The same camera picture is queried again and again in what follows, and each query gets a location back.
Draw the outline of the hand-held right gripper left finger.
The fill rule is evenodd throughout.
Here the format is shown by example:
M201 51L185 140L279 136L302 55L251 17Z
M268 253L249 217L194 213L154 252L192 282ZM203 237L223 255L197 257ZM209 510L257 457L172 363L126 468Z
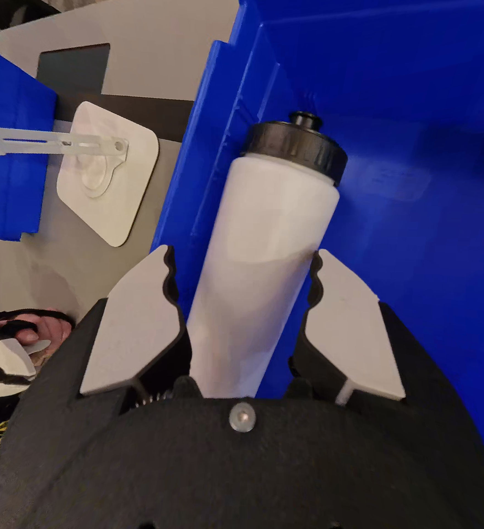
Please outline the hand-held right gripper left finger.
M192 347L179 306L175 250L161 245L129 270L106 299L80 394L134 388L172 391L190 373Z

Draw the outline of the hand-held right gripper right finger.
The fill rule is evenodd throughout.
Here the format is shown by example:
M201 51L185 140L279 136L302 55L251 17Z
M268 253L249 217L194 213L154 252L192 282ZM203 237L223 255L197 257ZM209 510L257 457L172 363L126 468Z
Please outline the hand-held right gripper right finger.
M406 397L378 296L328 250L309 270L308 307L289 366L317 400L346 406L354 393Z

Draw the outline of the white bottle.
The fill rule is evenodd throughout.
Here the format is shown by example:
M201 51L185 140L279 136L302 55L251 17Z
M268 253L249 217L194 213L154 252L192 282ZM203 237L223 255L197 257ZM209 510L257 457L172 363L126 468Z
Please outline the white bottle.
M338 200L315 170L232 162L187 320L203 396L256 395Z

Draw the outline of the blue plastic bin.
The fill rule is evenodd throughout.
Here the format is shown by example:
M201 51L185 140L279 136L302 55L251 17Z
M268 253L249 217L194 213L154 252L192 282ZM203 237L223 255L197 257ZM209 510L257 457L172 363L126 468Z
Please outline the blue plastic bin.
M186 316L249 127L294 110L348 155L321 246L404 322L484 442L484 1L239 1L151 246L174 247Z
M56 93L0 56L0 128L52 131ZM0 155L0 240L39 230L47 154Z

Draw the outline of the black bottle lid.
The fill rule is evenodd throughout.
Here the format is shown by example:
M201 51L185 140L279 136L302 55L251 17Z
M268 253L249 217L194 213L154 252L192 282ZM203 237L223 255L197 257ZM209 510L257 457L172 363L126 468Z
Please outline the black bottle lid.
M289 114L289 121L266 121L249 130L241 155L265 155L295 163L324 175L339 187L348 156L332 138L320 132L323 122L305 111Z

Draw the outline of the person's left hand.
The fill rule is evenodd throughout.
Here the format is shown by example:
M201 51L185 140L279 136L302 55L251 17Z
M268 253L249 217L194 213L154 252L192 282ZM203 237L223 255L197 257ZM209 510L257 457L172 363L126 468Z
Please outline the person's left hand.
M0 320L0 327L9 325L9 321L30 322L36 326L35 328L19 328L15 337L24 347L33 346L40 341L49 341L47 348L30 355L35 369L39 371L41 367L47 363L49 358L53 356L62 343L70 336L75 323L69 317L66 320L57 318L56 316L59 312L52 308L45 309L44 311L37 309L36 312L37 314L34 312L25 314L20 313Z

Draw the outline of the clear round stand foot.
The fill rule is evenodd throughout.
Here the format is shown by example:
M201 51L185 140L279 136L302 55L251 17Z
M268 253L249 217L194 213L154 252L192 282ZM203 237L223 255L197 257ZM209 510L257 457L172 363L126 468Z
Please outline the clear round stand foot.
M129 142L123 137L74 134L69 169L89 198L102 196L117 167L126 161Z

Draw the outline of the black flat pad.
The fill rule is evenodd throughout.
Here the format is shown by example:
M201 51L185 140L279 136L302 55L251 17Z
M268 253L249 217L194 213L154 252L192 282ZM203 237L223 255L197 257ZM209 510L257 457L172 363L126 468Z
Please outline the black flat pad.
M42 52L36 79L59 95L101 94L109 43Z

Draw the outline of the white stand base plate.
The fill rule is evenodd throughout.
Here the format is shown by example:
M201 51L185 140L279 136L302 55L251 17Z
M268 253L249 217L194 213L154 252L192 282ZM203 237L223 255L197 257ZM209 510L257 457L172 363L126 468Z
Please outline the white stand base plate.
M62 158L56 190L60 200L111 247L128 239L159 157L157 135L124 117L91 102L75 111L71 133L123 137L128 140L127 158L113 173L106 192L89 198L69 169L72 155Z

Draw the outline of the white stand post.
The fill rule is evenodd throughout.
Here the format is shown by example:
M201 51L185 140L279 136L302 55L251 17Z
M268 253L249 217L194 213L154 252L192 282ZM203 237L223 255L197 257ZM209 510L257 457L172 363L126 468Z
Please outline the white stand post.
M78 145L68 134L0 128L0 156L7 154L68 154Z

